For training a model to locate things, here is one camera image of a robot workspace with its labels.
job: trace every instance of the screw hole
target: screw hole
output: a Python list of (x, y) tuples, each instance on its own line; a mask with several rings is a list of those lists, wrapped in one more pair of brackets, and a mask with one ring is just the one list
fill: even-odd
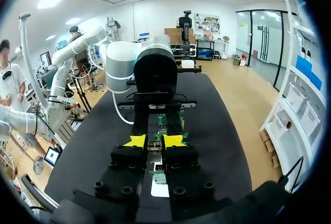
[(122, 193), (125, 194), (125, 195), (129, 195), (132, 193), (132, 188), (129, 187), (129, 186), (126, 186), (122, 189)]
[(180, 196), (180, 195), (185, 194), (185, 192), (186, 192), (186, 190), (183, 187), (178, 187), (178, 188), (175, 188), (174, 189), (175, 195), (179, 195)]
[(109, 166), (111, 166), (111, 167), (117, 166), (117, 162), (111, 162), (111, 163), (109, 164)]
[(173, 163), (173, 164), (171, 165), (171, 168), (172, 168), (172, 169), (178, 169), (178, 168), (179, 168), (179, 164), (177, 164), (177, 163)]
[(211, 183), (211, 182), (207, 182), (207, 183), (205, 183), (205, 188), (206, 189), (212, 189), (214, 186), (213, 186), (213, 184)]
[(100, 189), (100, 188), (103, 187), (103, 183), (102, 182), (96, 182), (95, 187)]

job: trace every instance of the wooden floor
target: wooden floor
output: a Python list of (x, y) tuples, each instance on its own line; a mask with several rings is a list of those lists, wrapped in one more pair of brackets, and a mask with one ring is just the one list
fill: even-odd
[[(202, 66), (203, 72), (207, 72), (227, 106), (246, 154), (253, 189), (267, 180), (276, 181), (279, 178), (279, 171), (272, 167), (271, 155), (261, 140), (259, 128), (271, 110), (278, 92), (250, 68), (234, 66), (231, 59), (198, 61), (198, 65)], [(103, 72), (96, 76), (96, 81), (104, 82)], [(106, 90), (104, 87), (98, 92), (86, 92), (92, 107)], [(48, 148), (49, 143), (46, 141), (41, 143), (45, 149)], [(45, 166), (41, 175), (35, 175), (33, 163), (26, 156), (21, 157), (20, 150), (12, 142), (8, 143), (7, 152), (19, 165), (19, 177), (27, 173), (37, 186), (41, 189), (45, 188), (51, 173), (48, 166)], [(38, 155), (31, 148), (28, 148), (27, 152), (33, 158)]]

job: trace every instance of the blue box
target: blue box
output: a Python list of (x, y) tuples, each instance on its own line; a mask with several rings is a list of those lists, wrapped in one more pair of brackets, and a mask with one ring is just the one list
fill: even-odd
[(310, 81), (312, 82), (313, 85), (316, 86), (316, 88), (318, 88), (319, 90), (321, 90), (322, 81), (321, 81), (321, 79), (319, 79), (318, 76), (316, 76), (316, 74), (314, 72), (312, 72), (310, 74)]
[(312, 64), (309, 61), (298, 55), (295, 67), (303, 74), (305, 74), (308, 78), (310, 78)]

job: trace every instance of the glass door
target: glass door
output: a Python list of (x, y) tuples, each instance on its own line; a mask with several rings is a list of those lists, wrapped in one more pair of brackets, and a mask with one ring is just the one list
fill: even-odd
[(237, 47), (236, 54), (249, 58), (251, 40), (250, 11), (237, 13)]
[(281, 13), (253, 11), (252, 23), (253, 39), (249, 66), (274, 85), (282, 45)]
[[(279, 74), (278, 74), (277, 82), (275, 84), (275, 88), (277, 90), (280, 90), (284, 81), (285, 72), (289, 60), (289, 50), (290, 50), (290, 24), (289, 24), (288, 14), (282, 13), (282, 18), (283, 18), (283, 27), (284, 27), (284, 43), (283, 43), (284, 45), (283, 45), (283, 55), (282, 55), (281, 65), (279, 68)], [(292, 18), (293, 18), (293, 22), (296, 25), (299, 25), (300, 18), (295, 15), (292, 15)]]

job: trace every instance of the workbench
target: workbench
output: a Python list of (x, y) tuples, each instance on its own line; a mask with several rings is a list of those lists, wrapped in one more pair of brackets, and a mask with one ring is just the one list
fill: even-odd
[[(200, 47), (201, 43), (209, 43), (209, 48)], [(215, 43), (223, 44), (223, 52), (228, 54), (229, 51), (229, 42), (223, 40), (205, 40), (205, 39), (197, 39), (197, 57), (199, 56), (199, 49), (210, 49), (212, 51), (215, 50)]]
[[(116, 101), (137, 91), (116, 95)], [(209, 77), (201, 73), (178, 74), (177, 93), (196, 100), (195, 109), (185, 109), (184, 132), (187, 143), (199, 152), (199, 164), (215, 186), (215, 198), (230, 197), (237, 201), (252, 191), (245, 153), (230, 115)], [(133, 121), (133, 110), (121, 110)], [(149, 118), (149, 136), (158, 130), (156, 115)], [(110, 153), (117, 144), (129, 141), (131, 126), (121, 121), (115, 111), (112, 95), (107, 92), (87, 115), (80, 128), (57, 161), (45, 189), (56, 202), (70, 199), (74, 189), (94, 194), (94, 183), (100, 179), (111, 161)], [(168, 198), (151, 195), (152, 178), (147, 162), (137, 221), (171, 221)]]

